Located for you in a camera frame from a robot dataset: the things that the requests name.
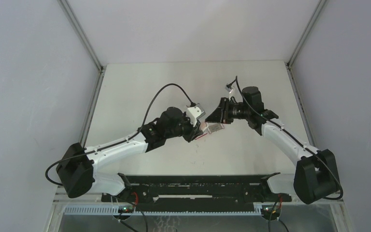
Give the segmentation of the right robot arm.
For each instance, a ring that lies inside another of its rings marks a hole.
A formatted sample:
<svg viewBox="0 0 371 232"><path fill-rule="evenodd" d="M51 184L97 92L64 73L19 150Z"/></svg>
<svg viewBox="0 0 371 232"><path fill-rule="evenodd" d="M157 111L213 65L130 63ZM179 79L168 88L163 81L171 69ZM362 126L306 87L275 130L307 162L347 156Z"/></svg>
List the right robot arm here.
<svg viewBox="0 0 371 232"><path fill-rule="evenodd" d="M320 199L339 200L343 188L334 154L307 144L291 133L277 114L264 107L257 87L240 91L242 102L222 97L217 108L205 119L207 123L231 124L244 119L259 135L277 146L295 166L294 174L272 174L260 187L260 196L273 201L279 194L294 194L303 203Z"/></svg>

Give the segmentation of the red white staple box sleeve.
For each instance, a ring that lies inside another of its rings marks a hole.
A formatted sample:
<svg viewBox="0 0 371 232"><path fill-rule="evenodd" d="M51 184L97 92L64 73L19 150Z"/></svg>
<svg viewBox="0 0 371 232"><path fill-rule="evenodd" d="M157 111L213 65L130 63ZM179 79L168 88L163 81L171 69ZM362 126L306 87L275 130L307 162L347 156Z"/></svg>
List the red white staple box sleeve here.
<svg viewBox="0 0 371 232"><path fill-rule="evenodd" d="M206 136L207 134L208 134L207 132L204 132L202 135L197 136L194 140L198 140L198 139Z"/></svg>

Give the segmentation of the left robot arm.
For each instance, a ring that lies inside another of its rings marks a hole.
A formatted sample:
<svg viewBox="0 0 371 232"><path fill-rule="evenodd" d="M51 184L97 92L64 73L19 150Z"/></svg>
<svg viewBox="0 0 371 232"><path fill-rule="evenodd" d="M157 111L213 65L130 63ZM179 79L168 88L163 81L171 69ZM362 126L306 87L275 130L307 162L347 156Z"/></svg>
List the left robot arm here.
<svg viewBox="0 0 371 232"><path fill-rule="evenodd" d="M181 111L169 107L160 117L141 126L135 133L102 145L69 146L56 167L67 196L78 198L86 193L106 193L119 201L127 201L132 194L130 182L122 173L106 174L104 166L131 155L152 151L168 139L182 137L192 142L203 134L200 118L205 111L197 104Z"/></svg>

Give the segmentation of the staple box tray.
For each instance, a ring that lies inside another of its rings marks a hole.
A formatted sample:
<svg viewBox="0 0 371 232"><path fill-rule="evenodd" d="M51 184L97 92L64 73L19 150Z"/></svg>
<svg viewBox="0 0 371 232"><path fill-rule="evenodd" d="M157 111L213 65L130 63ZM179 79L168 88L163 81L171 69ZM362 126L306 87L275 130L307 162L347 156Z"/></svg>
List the staple box tray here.
<svg viewBox="0 0 371 232"><path fill-rule="evenodd" d="M223 124L221 123L215 123L215 124L210 124L207 128L207 131L209 134L212 134L214 132L217 132L217 131L220 131L220 130L223 130L225 127Z"/></svg>

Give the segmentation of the pink stapler top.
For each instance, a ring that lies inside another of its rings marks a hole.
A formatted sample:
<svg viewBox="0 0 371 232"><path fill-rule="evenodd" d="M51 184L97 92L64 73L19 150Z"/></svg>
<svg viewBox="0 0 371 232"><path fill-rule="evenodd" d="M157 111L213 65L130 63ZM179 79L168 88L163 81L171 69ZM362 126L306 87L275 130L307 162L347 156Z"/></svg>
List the pink stapler top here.
<svg viewBox="0 0 371 232"><path fill-rule="evenodd" d="M208 128L208 124L206 122L202 122L201 125L200 125L200 130L202 132L205 132L205 131L207 131L207 128Z"/></svg>

